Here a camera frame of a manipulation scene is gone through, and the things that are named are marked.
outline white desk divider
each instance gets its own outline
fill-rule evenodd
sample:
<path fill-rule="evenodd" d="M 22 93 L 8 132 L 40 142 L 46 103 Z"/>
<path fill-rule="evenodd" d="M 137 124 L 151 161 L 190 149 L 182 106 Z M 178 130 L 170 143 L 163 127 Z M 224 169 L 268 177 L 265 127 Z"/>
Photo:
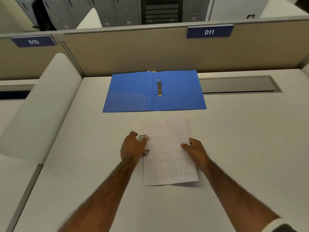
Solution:
<path fill-rule="evenodd" d="M 0 137 L 0 153 L 44 164 L 82 78 L 58 53 Z"/>
<path fill-rule="evenodd" d="M 92 8 L 76 29 L 102 27 L 98 12 Z"/>

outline metal binder clip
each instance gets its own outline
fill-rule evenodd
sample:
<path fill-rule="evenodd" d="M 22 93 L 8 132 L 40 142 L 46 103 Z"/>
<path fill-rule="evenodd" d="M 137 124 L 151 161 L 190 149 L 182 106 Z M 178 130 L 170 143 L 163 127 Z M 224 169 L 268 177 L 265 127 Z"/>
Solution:
<path fill-rule="evenodd" d="M 150 151 L 150 149 L 148 147 L 148 139 L 149 139 L 149 137 L 146 134 L 144 134 L 144 135 L 138 136 L 137 140 L 140 142 L 144 137 L 147 137 L 147 140 L 146 140 L 146 145 L 145 145 L 145 149 L 144 149 L 144 152 L 143 152 L 143 156 L 147 156 L 148 152 Z"/>
<path fill-rule="evenodd" d="M 158 96 L 162 96 L 162 82 L 161 80 L 157 80 L 157 85 L 158 85 Z"/>

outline forearm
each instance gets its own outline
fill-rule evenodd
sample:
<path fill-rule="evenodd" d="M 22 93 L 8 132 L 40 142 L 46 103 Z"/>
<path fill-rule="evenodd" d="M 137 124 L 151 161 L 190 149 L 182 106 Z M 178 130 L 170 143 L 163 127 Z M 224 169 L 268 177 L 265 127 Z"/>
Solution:
<path fill-rule="evenodd" d="M 237 232 L 261 232 L 270 222 L 279 218 L 271 209 L 239 186 L 212 160 L 205 163 L 203 173 Z"/>
<path fill-rule="evenodd" d="M 132 158 L 122 160 L 59 232 L 108 232 L 135 166 Z"/>

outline person's left hand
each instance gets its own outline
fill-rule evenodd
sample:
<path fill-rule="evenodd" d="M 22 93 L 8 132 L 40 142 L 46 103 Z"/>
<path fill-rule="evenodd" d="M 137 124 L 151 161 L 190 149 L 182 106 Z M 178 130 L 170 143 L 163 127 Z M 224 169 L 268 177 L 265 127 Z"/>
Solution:
<path fill-rule="evenodd" d="M 141 140 L 141 142 L 139 142 L 136 139 L 137 135 L 138 134 L 136 132 L 131 131 L 130 134 L 123 141 L 123 144 L 120 150 L 120 156 L 122 160 L 125 158 L 133 158 L 133 160 L 135 161 L 135 164 L 138 163 L 139 159 L 141 158 L 141 155 L 144 152 L 147 138 L 144 137 Z"/>

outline hand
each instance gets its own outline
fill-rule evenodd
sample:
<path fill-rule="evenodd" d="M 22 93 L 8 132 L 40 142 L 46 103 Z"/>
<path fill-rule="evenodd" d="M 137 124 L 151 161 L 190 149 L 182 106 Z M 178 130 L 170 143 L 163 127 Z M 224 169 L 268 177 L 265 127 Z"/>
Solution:
<path fill-rule="evenodd" d="M 138 134 L 134 131 L 131 131 L 130 134 L 123 141 L 120 156 L 121 159 L 133 158 L 134 163 L 137 164 L 141 155 L 144 152 L 147 138 L 144 137 L 141 142 L 136 139 Z"/>
<path fill-rule="evenodd" d="M 195 162 L 200 170 L 204 170 L 207 162 L 210 160 L 202 143 L 199 140 L 189 138 L 191 146 L 182 143 L 180 146 L 188 152 L 191 159 Z"/>

